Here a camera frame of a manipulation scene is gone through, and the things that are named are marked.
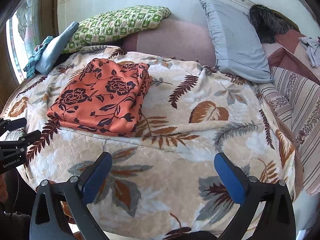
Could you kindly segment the orange floral garment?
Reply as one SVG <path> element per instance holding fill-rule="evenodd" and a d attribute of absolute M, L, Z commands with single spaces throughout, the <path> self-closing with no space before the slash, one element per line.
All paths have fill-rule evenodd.
<path fill-rule="evenodd" d="M 93 59 L 49 107 L 48 118 L 62 127 L 112 137 L 131 137 L 142 118 L 152 83 L 146 63 Z"/>

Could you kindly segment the teal patterned cloth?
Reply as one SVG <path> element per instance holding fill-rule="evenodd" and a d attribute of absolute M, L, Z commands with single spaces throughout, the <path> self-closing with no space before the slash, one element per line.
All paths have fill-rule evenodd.
<path fill-rule="evenodd" d="M 24 67 L 24 71 L 26 72 L 26 78 L 31 78 L 35 75 L 35 67 L 39 62 L 44 50 L 47 48 L 48 44 L 53 40 L 52 36 L 47 36 L 44 41 L 35 47 L 31 56 L 28 59 L 27 65 Z"/>

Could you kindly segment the small blue pillow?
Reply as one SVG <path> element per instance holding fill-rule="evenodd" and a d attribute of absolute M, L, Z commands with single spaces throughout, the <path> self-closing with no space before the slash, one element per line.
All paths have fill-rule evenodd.
<path fill-rule="evenodd" d="M 47 75 L 53 65 L 56 63 L 58 57 L 62 54 L 66 44 L 71 36 L 75 33 L 79 26 L 78 22 L 73 21 L 59 36 L 55 37 L 49 42 L 48 46 L 43 51 L 35 70 L 42 75 Z"/>

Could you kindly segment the stained glass window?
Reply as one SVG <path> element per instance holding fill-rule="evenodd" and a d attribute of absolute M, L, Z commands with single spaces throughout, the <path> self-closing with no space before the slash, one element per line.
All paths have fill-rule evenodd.
<path fill-rule="evenodd" d="M 39 31 L 39 0 L 23 0 L 6 22 L 6 36 L 13 71 L 19 83 L 28 77 L 24 70 L 41 43 Z"/>

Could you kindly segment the cream leaf-pattern fleece blanket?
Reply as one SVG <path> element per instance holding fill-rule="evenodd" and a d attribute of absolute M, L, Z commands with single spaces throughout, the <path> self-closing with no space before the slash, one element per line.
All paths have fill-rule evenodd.
<path fill-rule="evenodd" d="M 60 93 L 93 59 L 146 63 L 152 83 L 142 118 L 131 137 L 112 137 L 62 127 L 47 116 Z M 292 199 L 300 173 L 290 134 L 280 126 L 257 85 L 210 71 L 194 61 L 89 46 L 47 75 L 22 83 L 1 117 L 26 118 L 24 131 L 41 132 L 18 167 L 32 188 L 59 183 L 92 165 L 102 152 L 112 168 L 88 209 L 102 230 L 137 239 L 169 239 L 206 230 L 219 235 L 234 217 L 233 202 L 215 167 L 225 155 L 263 183 L 285 181 Z"/>

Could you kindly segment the striped floral bed cover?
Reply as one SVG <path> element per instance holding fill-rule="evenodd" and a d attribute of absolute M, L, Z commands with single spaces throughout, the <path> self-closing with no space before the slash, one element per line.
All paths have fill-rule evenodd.
<path fill-rule="evenodd" d="M 303 165 L 303 188 L 319 194 L 319 84 L 290 70 L 272 67 L 272 83 L 259 84 L 263 98 L 291 130 Z"/>

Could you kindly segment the green white patterned pillow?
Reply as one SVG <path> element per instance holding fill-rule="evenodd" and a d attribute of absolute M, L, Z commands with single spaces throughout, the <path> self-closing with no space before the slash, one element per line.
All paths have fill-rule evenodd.
<path fill-rule="evenodd" d="M 116 42 L 139 31 L 156 29 L 161 20 L 170 15 L 167 7 L 135 5 L 92 16 L 79 23 L 63 53 L 74 53 L 85 46 Z"/>

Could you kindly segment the maroon patterned quilt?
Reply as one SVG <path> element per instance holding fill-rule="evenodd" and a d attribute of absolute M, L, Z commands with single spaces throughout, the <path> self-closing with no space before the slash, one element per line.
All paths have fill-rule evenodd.
<path fill-rule="evenodd" d="M 306 50 L 299 42 L 303 34 L 290 29 L 285 35 L 276 35 L 276 42 L 263 43 L 270 68 L 280 67 L 308 78 L 319 85 L 319 68 L 313 68 Z"/>

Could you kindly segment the light blue ruffled pillow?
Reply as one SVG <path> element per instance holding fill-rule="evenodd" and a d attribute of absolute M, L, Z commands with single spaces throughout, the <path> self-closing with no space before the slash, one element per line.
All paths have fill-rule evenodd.
<path fill-rule="evenodd" d="M 270 83 L 268 60 L 248 16 L 217 0 L 200 0 L 200 5 L 207 18 L 218 70 L 254 83 Z"/>

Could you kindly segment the grey crumpled cloth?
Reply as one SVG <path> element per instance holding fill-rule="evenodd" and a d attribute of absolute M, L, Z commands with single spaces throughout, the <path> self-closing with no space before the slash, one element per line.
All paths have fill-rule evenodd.
<path fill-rule="evenodd" d="M 318 68 L 320 62 L 319 40 L 317 41 L 309 37 L 300 37 L 299 42 L 306 50 L 311 66 L 313 68 Z"/>

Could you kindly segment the dark furry cushion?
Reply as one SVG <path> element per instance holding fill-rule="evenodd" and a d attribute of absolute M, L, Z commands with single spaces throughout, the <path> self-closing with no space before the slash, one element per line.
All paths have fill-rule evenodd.
<path fill-rule="evenodd" d="M 249 9 L 249 21 L 261 43 L 275 43 L 276 35 L 285 35 L 290 29 L 300 32 L 298 25 L 282 13 L 260 4 Z"/>

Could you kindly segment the mauve bed sheet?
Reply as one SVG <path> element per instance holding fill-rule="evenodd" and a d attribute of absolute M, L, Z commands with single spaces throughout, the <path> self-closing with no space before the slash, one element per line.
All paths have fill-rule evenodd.
<path fill-rule="evenodd" d="M 123 39 L 126 51 L 196 61 L 215 66 L 215 50 L 207 26 L 165 18 L 156 29 L 139 31 Z"/>

